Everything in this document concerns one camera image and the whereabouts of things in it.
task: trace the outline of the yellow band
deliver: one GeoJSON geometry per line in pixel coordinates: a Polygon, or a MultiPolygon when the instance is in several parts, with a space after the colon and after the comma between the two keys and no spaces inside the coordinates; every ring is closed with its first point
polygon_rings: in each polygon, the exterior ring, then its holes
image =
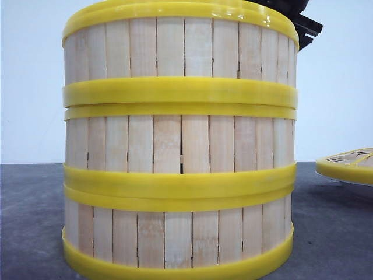
{"type": "Polygon", "coordinates": [[[62,230],[67,263],[78,273],[91,280],[254,280],[279,268],[293,249],[294,227],[282,244],[262,255],[231,264],[187,269],[137,268],[112,264],[82,254],[65,238],[62,230]]]}
{"type": "MultiPolygon", "coordinates": [[[[357,151],[360,150],[352,150],[338,155],[345,155],[357,151]]],[[[359,166],[357,165],[358,161],[352,164],[341,164],[328,161],[329,158],[334,156],[328,156],[317,160],[316,171],[321,175],[341,181],[373,185],[373,167],[359,166]]]]}
{"type": "Polygon", "coordinates": [[[261,80],[142,77],[90,80],[64,88],[64,106],[114,103],[238,103],[297,107],[297,89],[261,80]]]}
{"type": "Polygon", "coordinates": [[[278,200],[294,189],[295,163],[269,170],[161,174],[65,168],[65,195],[81,204],[145,212],[239,208],[278,200]]]}
{"type": "Polygon", "coordinates": [[[115,20],[155,17],[192,17],[234,20],[283,33],[298,45],[293,23],[281,13],[242,0],[110,0],[94,4],[74,14],[67,22],[63,44],[68,36],[85,27],[115,20]]]}
{"type": "Polygon", "coordinates": [[[203,115],[288,118],[295,120],[296,112],[287,107],[226,104],[226,103],[120,103],[68,108],[65,121],[72,118],[135,115],[203,115]]]}
{"type": "Polygon", "coordinates": [[[246,79],[146,77],[90,80],[64,88],[65,119],[215,115],[295,119],[297,89],[246,79]]]}

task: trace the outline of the wooden slat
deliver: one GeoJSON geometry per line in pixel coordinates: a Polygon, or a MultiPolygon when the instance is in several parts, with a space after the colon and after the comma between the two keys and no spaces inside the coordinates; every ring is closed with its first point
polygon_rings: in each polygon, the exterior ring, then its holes
{"type": "MultiPolygon", "coordinates": [[[[75,59],[75,82],[89,79],[88,73],[88,45],[87,30],[76,32],[76,59],[75,59]]],[[[75,155],[75,167],[87,169],[88,154],[88,119],[76,120],[77,132],[75,143],[77,145],[75,155]]],[[[93,208],[88,205],[78,205],[78,231],[79,250],[93,256],[93,208]]]]}
{"type": "MultiPolygon", "coordinates": [[[[213,21],[213,77],[237,78],[238,23],[213,21]]],[[[234,172],[234,117],[210,116],[211,172],[234,172]]],[[[242,208],[219,211],[219,264],[242,257],[242,208]]]]}
{"type": "MultiPolygon", "coordinates": [[[[184,19],[157,19],[158,76],[184,76],[184,19]]],[[[180,173],[181,117],[154,116],[154,172],[180,173]]],[[[164,266],[192,265],[192,213],[164,214],[164,266]]]]}
{"type": "MultiPolygon", "coordinates": [[[[130,21],[131,76],[156,76],[156,19],[130,21]]],[[[130,116],[128,171],[153,172],[153,117],[130,116]]],[[[163,213],[138,213],[139,267],[164,267],[163,213]]]]}
{"type": "MultiPolygon", "coordinates": [[[[261,28],[239,23],[240,79],[262,79],[261,28]]],[[[235,171],[256,169],[256,118],[234,118],[235,171]]],[[[243,258],[262,252],[262,205],[245,207],[242,214],[243,258]]]]}
{"type": "MultiPolygon", "coordinates": [[[[68,85],[75,81],[75,61],[76,61],[76,37],[71,35],[65,42],[65,84],[68,85]]],[[[75,160],[75,135],[76,120],[66,122],[66,154],[65,162],[72,166],[75,160]]],[[[65,197],[65,230],[66,238],[70,243],[78,248],[78,204],[75,201],[65,197]]]]}
{"type": "Polygon", "coordinates": [[[130,77],[129,20],[106,24],[107,78],[130,77]]]}
{"type": "MultiPolygon", "coordinates": [[[[87,31],[89,79],[105,79],[106,30],[105,25],[92,26],[87,31]]],[[[89,119],[88,169],[105,170],[106,118],[89,119]]],[[[112,210],[93,208],[94,256],[112,262],[112,210]]]]}
{"type": "MultiPolygon", "coordinates": [[[[278,33],[270,29],[262,29],[262,80],[277,81],[278,33]]],[[[273,162],[273,119],[259,118],[257,121],[256,167],[271,169],[273,162]]],[[[284,205],[281,201],[272,201],[263,205],[262,252],[266,252],[277,244],[281,228],[284,205]]]]}
{"type": "MultiPolygon", "coordinates": [[[[129,20],[106,24],[107,77],[129,77],[129,20]]],[[[128,171],[128,116],[106,118],[106,171],[128,171]]],[[[112,258],[117,264],[136,267],[137,213],[112,212],[112,258]]]]}
{"type": "MultiPolygon", "coordinates": [[[[288,64],[289,64],[289,53],[288,53],[288,37],[279,34],[278,37],[278,59],[277,59],[277,82],[282,84],[288,83],[288,64]]],[[[283,167],[289,164],[289,154],[291,149],[291,143],[289,139],[292,136],[291,129],[292,120],[286,120],[283,118],[275,118],[273,120],[273,166],[283,167]]],[[[285,228],[286,228],[286,198],[279,199],[276,203],[276,216],[273,218],[274,228],[273,243],[272,246],[276,246],[283,242],[285,239],[285,228]]]]}
{"type": "MultiPolygon", "coordinates": [[[[212,75],[212,21],[185,19],[185,76],[212,75]]],[[[182,116],[184,173],[209,173],[209,119],[182,116]]],[[[217,211],[194,212],[192,224],[193,267],[218,263],[217,211]]]]}
{"type": "MultiPolygon", "coordinates": [[[[288,77],[287,83],[290,86],[295,87],[295,72],[296,67],[296,55],[297,50],[295,48],[295,43],[292,39],[288,41],[288,77]]],[[[288,154],[288,161],[292,163],[294,161],[294,130],[295,130],[295,121],[291,120],[290,127],[287,127],[287,134],[291,132],[290,136],[290,150],[288,154]]],[[[291,232],[291,194],[285,198],[285,236],[288,236],[291,232]]]]}

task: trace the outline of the gray floor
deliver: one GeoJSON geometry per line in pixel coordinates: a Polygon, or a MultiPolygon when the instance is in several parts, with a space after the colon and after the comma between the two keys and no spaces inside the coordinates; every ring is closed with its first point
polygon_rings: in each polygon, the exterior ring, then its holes
{"type": "MultiPolygon", "coordinates": [[[[299,163],[294,251],[275,279],[373,279],[373,201],[299,163]]],[[[62,256],[60,164],[1,166],[1,279],[84,279],[62,256]]]]}

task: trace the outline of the round container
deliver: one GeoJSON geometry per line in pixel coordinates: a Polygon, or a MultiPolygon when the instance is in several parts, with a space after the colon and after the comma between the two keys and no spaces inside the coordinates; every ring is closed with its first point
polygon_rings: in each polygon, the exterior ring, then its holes
{"type": "Polygon", "coordinates": [[[352,150],[316,161],[317,173],[339,180],[364,197],[373,197],[373,148],[352,150]]]}
{"type": "Polygon", "coordinates": [[[298,36],[247,1],[119,1],[64,30],[65,258],[257,279],[291,253],[298,36]]]}

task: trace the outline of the white wall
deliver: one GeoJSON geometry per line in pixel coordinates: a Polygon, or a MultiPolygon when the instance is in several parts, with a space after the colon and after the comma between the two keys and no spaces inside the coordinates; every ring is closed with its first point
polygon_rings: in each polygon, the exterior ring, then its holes
{"type": "MultiPolygon", "coordinates": [[[[92,0],[1,1],[1,162],[64,161],[64,54],[68,17],[92,0]]],[[[373,146],[373,1],[310,0],[324,24],[298,55],[296,158],[373,146]]]]}

